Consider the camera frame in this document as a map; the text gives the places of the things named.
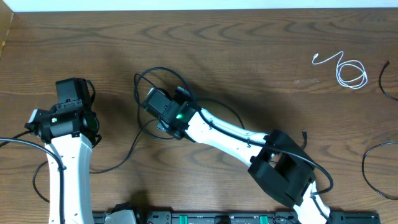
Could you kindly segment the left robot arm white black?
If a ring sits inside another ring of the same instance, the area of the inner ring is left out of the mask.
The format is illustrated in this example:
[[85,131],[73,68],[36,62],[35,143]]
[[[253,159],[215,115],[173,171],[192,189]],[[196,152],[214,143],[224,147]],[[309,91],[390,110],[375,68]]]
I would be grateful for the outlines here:
[[49,223],[93,223],[90,158],[99,121],[91,106],[95,88],[84,78],[56,82],[58,103],[35,109],[25,124],[49,151]]

